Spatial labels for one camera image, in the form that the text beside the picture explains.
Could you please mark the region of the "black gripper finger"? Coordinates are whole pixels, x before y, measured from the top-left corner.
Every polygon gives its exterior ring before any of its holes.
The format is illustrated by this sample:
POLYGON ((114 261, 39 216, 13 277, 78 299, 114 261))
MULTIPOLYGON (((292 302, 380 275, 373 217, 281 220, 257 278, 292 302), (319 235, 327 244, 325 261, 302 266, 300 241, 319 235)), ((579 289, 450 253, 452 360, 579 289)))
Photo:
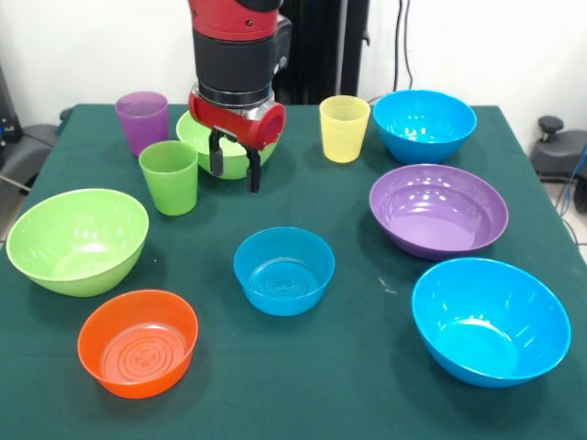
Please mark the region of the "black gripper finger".
POLYGON ((249 166, 247 169, 247 188, 250 193, 257 193, 260 189, 260 154, 250 147, 245 147, 249 166))
POLYGON ((210 171, 216 177, 220 177, 224 173, 223 151, 220 147, 220 139, 223 136, 221 131, 212 129, 208 138, 210 171))

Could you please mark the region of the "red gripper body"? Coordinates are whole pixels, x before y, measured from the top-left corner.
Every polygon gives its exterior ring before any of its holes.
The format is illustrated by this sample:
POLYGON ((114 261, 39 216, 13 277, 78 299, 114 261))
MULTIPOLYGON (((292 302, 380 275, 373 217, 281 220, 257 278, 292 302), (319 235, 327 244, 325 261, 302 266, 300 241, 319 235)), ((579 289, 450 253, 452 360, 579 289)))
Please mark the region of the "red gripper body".
POLYGON ((192 118, 203 126, 234 138, 243 147, 264 150, 283 132, 286 109, 273 97, 249 110, 237 110, 212 104, 195 89, 190 92, 188 108, 192 118))

